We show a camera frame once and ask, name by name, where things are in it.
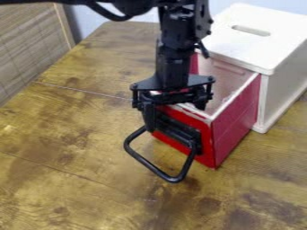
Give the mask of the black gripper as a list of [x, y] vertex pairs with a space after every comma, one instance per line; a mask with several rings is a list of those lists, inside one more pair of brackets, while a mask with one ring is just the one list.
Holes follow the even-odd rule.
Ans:
[[212, 99], [214, 78], [189, 72], [194, 49], [208, 58], [202, 42], [197, 42], [189, 49], [170, 49], [158, 42], [154, 74], [129, 86], [131, 107], [142, 111], [148, 132], [156, 128], [156, 106], [188, 102], [202, 111]]

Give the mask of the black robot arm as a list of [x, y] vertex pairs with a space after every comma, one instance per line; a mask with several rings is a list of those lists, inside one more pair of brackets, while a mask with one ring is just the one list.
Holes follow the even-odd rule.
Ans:
[[193, 75], [189, 67], [196, 49], [208, 54], [202, 44], [213, 23], [208, 0], [0, 0], [0, 5], [41, 3], [83, 5], [113, 22], [157, 11], [156, 69], [153, 76], [130, 85], [131, 107], [141, 111], [146, 131], [156, 129], [158, 106], [189, 102], [205, 108], [214, 79]]

